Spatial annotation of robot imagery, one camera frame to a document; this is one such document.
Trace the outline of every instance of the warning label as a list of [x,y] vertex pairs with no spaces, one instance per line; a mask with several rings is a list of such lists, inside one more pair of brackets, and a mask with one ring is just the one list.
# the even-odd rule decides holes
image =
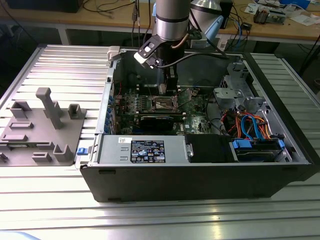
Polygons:
[[131,141],[131,162],[134,164],[165,163],[164,141]]

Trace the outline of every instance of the blue clip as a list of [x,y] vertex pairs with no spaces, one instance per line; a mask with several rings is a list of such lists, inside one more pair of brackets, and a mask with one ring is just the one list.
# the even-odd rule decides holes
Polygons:
[[76,152],[76,154],[78,156],[84,156],[84,155],[88,155],[88,148],[84,148],[84,147],[79,147],[78,151]]
[[107,125],[104,125],[104,133],[109,134],[110,133],[110,128]]
[[279,141],[278,141],[278,144],[279,144],[279,146],[280,146],[281,149],[284,149],[284,148],[286,147],[284,141],[282,141],[282,140],[280,140],[280,139],[279,139]]
[[242,148],[251,149],[252,148],[251,142],[245,139],[236,139],[232,142],[232,145],[234,149],[242,149]]

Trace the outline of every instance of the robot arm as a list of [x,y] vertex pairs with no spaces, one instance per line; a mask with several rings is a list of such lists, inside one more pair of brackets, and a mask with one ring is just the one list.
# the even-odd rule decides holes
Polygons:
[[184,56],[189,21],[213,40],[222,24],[220,0],[157,0],[152,37],[134,55],[152,69],[171,64]]

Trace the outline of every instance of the black plastic cover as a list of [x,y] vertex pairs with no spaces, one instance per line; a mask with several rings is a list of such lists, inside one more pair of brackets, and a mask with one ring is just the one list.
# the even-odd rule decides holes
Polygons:
[[187,134],[185,143],[192,145],[190,163],[233,163],[231,138],[218,134]]

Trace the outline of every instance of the slotted aluminum surface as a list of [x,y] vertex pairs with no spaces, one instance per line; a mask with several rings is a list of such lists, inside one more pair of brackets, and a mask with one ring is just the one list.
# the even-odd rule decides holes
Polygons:
[[[320,103],[310,88],[284,60],[273,54],[251,54],[293,119],[320,155]],[[256,81],[259,96],[263,96]]]
[[[50,49],[58,55],[67,48]],[[39,79],[39,83],[34,78],[21,79],[23,84],[17,88],[23,91],[16,94],[29,93],[35,84],[41,84],[57,86],[53,92],[61,96],[77,94],[74,87],[86,87],[88,95],[100,95],[96,88],[103,86],[103,80]],[[93,125],[99,102],[68,97],[64,95],[66,100],[60,102],[67,105],[74,101],[89,109],[86,117],[92,121],[88,125]],[[27,101],[32,108],[42,108],[35,99]],[[11,116],[7,107],[0,112],[3,119]],[[82,134],[92,133],[91,128],[82,130]],[[42,240],[313,240],[320,238],[319,225],[320,174],[306,182],[291,183],[272,198],[99,203],[74,166],[0,168],[0,229],[24,231]]]

